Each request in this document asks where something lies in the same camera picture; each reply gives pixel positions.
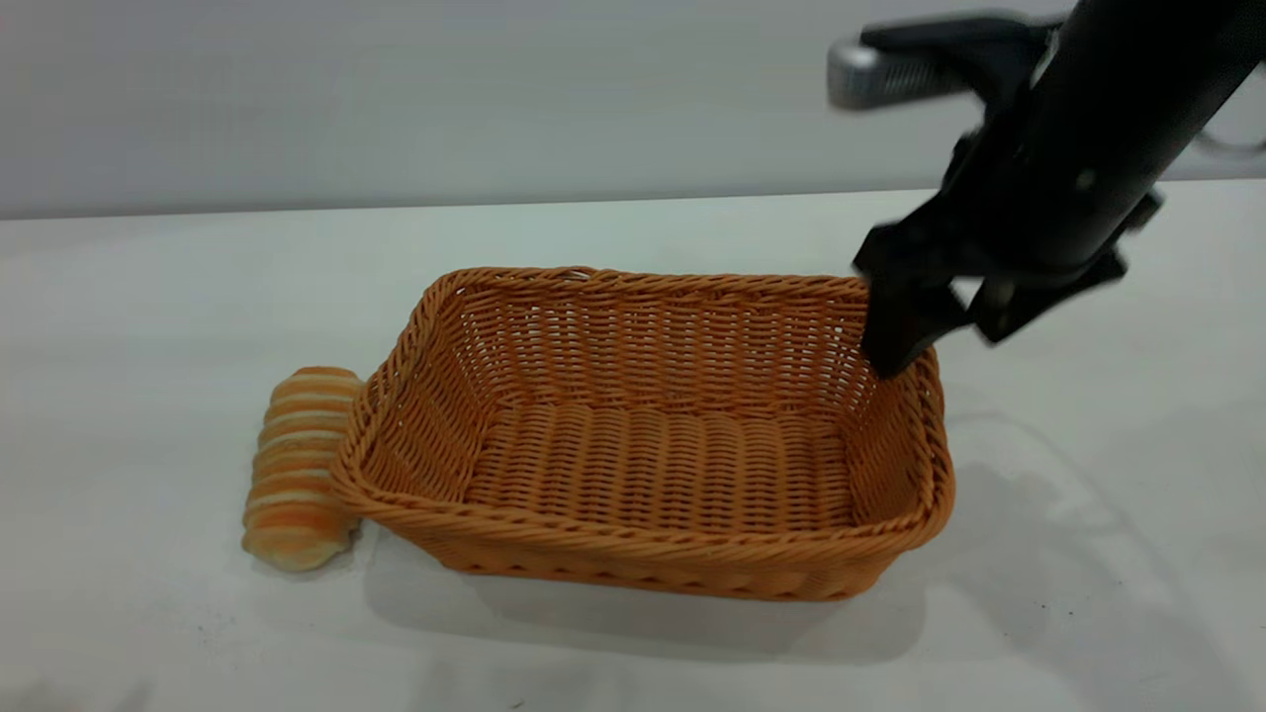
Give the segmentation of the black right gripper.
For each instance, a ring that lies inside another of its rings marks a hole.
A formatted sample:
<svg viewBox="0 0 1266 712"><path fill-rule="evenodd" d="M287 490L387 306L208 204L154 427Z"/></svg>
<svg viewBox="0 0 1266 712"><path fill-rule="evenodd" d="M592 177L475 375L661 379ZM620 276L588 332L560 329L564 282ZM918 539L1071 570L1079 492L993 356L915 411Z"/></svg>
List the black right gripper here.
<svg viewBox="0 0 1266 712"><path fill-rule="evenodd" d="M1179 132L1166 127L963 134L936 194L874 226L855 257L868 288L860 348L874 374L898 378L974 324L1000 345L1070 302L1079 290L1069 285L1156 215L1156 182L1179 152ZM971 312L955 277L985 279Z"/></svg>

